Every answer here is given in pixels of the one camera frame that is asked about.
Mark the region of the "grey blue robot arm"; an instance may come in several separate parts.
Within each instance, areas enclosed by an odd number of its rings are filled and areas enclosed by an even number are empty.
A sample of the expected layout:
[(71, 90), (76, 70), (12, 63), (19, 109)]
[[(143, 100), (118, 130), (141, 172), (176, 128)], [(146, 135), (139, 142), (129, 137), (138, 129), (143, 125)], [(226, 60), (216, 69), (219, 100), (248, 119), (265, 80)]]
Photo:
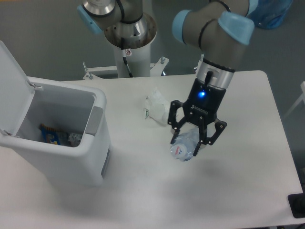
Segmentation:
[[(248, 15), (255, 0), (212, 0), (205, 7), (179, 12), (172, 24), (176, 40), (201, 50), (203, 57), (185, 102), (171, 102), (167, 123), (172, 127), (172, 153), (182, 161), (213, 145), (227, 124), (217, 118), (226, 89), (251, 39), (254, 23)], [(104, 33), (116, 51), (118, 76), (149, 76), (149, 48), (156, 36), (152, 17), (140, 0), (85, 0), (79, 17), (95, 34)]]

